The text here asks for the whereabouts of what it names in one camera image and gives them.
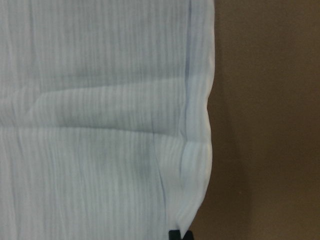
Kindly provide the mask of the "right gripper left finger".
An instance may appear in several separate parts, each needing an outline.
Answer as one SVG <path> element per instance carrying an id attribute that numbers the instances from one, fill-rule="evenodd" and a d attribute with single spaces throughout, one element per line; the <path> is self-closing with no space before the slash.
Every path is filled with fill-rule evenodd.
<path id="1" fill-rule="evenodd" d="M 180 230 L 170 230 L 168 232 L 168 239 L 169 240 L 181 240 L 181 232 Z"/>

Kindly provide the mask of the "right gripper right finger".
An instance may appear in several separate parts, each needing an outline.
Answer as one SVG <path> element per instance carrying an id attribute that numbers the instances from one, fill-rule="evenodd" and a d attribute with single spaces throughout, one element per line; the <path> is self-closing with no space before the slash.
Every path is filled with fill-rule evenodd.
<path id="1" fill-rule="evenodd" d="M 193 240 L 193 232 L 188 230 L 183 236 L 182 240 Z"/>

